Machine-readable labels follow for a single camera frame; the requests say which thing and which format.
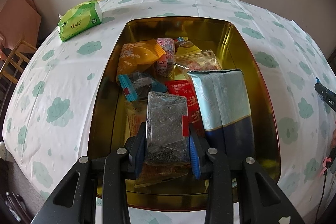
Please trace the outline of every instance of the red label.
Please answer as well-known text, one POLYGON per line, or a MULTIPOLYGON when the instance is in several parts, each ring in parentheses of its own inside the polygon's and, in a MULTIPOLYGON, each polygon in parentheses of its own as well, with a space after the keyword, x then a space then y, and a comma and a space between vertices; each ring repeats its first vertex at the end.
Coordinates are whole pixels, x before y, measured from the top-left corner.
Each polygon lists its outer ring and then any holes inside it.
POLYGON ((124 92, 125 92, 125 95, 128 95, 128 94, 129 94, 129 90, 128 90, 128 88, 125 88, 125 89, 124 89, 124 92))
POLYGON ((187 115, 182 115, 182 135, 183 137, 189 137, 189 124, 187 115))
POLYGON ((195 92, 188 80, 168 81, 165 85, 170 94, 180 95, 187 98, 189 123, 193 123, 198 136, 204 137, 204 127, 200 107, 198 106, 195 92))

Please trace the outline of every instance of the pink object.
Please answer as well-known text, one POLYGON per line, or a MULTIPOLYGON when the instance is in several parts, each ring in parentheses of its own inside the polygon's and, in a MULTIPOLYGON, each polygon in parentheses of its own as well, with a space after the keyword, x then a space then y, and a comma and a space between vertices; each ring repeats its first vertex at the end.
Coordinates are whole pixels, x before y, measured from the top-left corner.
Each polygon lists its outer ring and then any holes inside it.
MULTIPOLYGON (((13 49, 20 39, 36 47, 41 16, 36 11, 33 0, 7 0, 0 11, 0 43, 4 48, 13 49)), ((20 52, 32 53, 22 45, 20 52)), ((6 60, 0 51, 0 59, 6 60)))
POLYGON ((331 158, 325 158, 325 159, 323 160, 323 169, 322 169, 322 171, 321 171, 321 173, 320 173, 320 176, 322 176, 323 173, 325 172, 325 170, 327 169, 327 168, 326 168, 327 162, 331 162, 331 158))
POLYGON ((156 71, 163 77, 169 77, 170 73, 174 69, 175 63, 175 44, 171 38, 158 38, 157 43, 166 52, 156 62, 156 71))

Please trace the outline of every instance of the black device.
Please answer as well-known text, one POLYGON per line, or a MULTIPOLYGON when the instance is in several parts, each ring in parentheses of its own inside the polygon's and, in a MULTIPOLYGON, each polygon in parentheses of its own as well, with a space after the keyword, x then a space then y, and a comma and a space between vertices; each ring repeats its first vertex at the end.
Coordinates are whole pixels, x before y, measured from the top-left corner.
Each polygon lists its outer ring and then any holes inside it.
MULTIPOLYGON (((210 148, 192 126, 190 131, 201 161, 200 179, 209 179, 205 224, 233 223, 232 175, 237 178, 241 224, 279 224, 282 217, 290 217, 290 223, 304 224, 256 160, 229 159, 225 153, 210 148)), ((128 138, 123 148, 107 157, 96 160, 81 157, 56 186, 32 224, 94 224, 97 181, 101 174, 104 174, 102 223, 130 224, 125 179, 135 180, 141 173, 145 133, 146 124, 142 123, 136 136, 128 138)))
MULTIPOLYGON (((318 95, 320 96, 321 100, 323 100, 328 106, 331 107, 333 111, 336 112, 336 94, 333 93, 331 90, 327 89, 320 80, 316 77, 316 84, 314 86, 315 90, 317 91, 318 95)), ((336 158, 336 147, 334 147, 329 156, 329 159, 331 161, 327 161, 325 163, 325 167, 328 169, 333 164, 335 158, 336 158)))

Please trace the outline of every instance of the black cable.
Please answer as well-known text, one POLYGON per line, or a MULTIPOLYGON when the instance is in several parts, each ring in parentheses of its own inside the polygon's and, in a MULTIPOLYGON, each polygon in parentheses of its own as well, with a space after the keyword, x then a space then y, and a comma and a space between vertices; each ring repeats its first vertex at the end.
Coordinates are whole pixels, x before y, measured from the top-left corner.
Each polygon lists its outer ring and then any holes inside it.
POLYGON ((322 203, 322 199, 323 199, 323 195, 324 195, 324 188, 326 187, 326 180, 327 180, 327 170, 325 171, 325 175, 324 175, 324 183, 323 183, 323 190, 322 190, 322 197, 319 203, 319 206, 317 207, 317 212, 316 212, 316 216, 315 216, 315 224, 317 223, 317 215, 319 214, 319 209, 322 203))

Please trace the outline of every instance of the tissue package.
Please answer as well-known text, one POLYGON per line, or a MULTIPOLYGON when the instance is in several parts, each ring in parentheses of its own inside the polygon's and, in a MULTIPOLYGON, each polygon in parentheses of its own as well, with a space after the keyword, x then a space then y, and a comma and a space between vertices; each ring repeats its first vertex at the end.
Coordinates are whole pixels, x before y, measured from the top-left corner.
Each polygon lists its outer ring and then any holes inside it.
POLYGON ((96 0, 81 3, 65 13, 58 23, 62 42, 101 23, 102 12, 96 0))
POLYGON ((190 71, 205 135, 227 156, 254 156, 251 108, 240 70, 190 71))

